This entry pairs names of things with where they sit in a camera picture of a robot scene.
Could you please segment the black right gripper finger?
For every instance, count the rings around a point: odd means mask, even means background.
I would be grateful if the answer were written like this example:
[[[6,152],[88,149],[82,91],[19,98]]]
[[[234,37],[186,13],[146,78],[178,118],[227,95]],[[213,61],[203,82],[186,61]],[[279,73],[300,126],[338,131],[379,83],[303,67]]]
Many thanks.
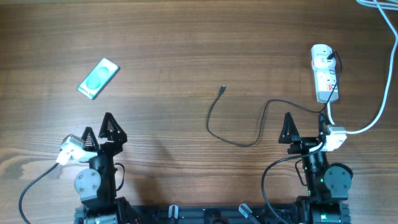
[[[318,139],[320,142],[325,142],[326,136],[329,135],[329,127],[328,125],[331,124],[327,116],[321,112],[318,114],[318,130],[319,135]]]
[[[284,117],[282,131],[279,136],[279,144],[290,144],[300,140],[300,135],[290,112]]]

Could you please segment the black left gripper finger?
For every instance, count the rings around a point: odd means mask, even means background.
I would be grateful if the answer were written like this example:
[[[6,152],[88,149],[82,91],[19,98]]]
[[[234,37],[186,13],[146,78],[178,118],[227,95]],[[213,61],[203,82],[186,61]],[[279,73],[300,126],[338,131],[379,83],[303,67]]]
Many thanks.
[[[114,116],[110,112],[106,112],[99,131],[99,138],[106,138],[109,141],[124,144],[127,142],[127,134],[116,122]]]
[[[99,144],[96,140],[95,134],[91,127],[86,127],[82,136],[82,140],[84,140],[83,149],[89,152],[97,152],[99,149]]]

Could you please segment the teal screen smartphone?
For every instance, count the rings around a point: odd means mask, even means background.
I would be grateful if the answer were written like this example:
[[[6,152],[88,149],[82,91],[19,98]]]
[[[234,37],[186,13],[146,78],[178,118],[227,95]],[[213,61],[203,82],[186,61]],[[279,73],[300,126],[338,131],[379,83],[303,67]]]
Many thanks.
[[[78,85],[77,90],[89,99],[94,100],[118,71],[118,65],[102,58]]]

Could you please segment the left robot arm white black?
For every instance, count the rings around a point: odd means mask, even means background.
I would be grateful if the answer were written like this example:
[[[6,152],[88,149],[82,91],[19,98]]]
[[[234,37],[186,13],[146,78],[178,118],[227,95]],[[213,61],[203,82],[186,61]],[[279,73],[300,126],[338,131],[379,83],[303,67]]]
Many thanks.
[[[83,149],[92,152],[94,156],[87,160],[89,168],[75,178],[74,187],[83,206],[75,210],[74,224],[139,223],[139,215],[130,203],[124,197],[118,198],[116,194],[122,188],[122,185],[116,185],[116,166],[122,164],[115,164],[113,157],[123,151],[127,134],[114,116],[107,112],[98,137],[106,138],[107,141],[98,144],[90,127],[82,135],[83,140],[90,143]]]

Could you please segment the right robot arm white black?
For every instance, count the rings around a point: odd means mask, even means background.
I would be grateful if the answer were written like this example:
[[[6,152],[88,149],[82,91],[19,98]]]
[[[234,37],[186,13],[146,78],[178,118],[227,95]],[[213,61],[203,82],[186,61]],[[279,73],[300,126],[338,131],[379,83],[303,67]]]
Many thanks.
[[[307,196],[299,196],[291,215],[284,215],[291,223],[351,223],[349,206],[345,204],[351,188],[353,171],[342,163],[327,161],[326,154],[339,148],[346,140],[346,130],[331,124],[323,114],[318,116],[317,137],[301,137],[292,115],[285,114],[279,137],[280,144],[289,144],[287,152],[302,156],[302,167],[308,189]]]

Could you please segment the white USB charger plug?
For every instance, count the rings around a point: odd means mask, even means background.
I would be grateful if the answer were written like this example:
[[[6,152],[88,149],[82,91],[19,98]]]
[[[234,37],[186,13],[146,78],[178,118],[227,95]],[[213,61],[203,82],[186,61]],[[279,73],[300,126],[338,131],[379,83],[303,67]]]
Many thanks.
[[[315,72],[320,70],[333,70],[336,60],[331,55],[318,54],[312,58],[312,68]]]

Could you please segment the white power strip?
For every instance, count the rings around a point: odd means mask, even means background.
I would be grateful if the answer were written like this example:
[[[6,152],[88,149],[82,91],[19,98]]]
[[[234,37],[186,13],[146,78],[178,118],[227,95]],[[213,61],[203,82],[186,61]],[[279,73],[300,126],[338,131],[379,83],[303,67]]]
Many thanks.
[[[318,54],[333,55],[331,47],[325,44],[315,44],[311,48],[312,58]],[[313,70],[315,80],[315,93],[319,103],[327,103],[327,101],[334,102],[338,99],[338,88],[336,86],[336,71],[333,70],[320,70],[315,72]]]

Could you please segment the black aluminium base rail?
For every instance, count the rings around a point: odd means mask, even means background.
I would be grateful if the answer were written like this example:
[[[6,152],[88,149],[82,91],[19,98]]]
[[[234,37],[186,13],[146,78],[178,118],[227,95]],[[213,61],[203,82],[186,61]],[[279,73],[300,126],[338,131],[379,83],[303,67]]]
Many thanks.
[[[267,205],[250,207],[169,207],[133,206],[131,223],[351,223],[347,204],[327,205],[299,203],[273,204],[275,213]]]

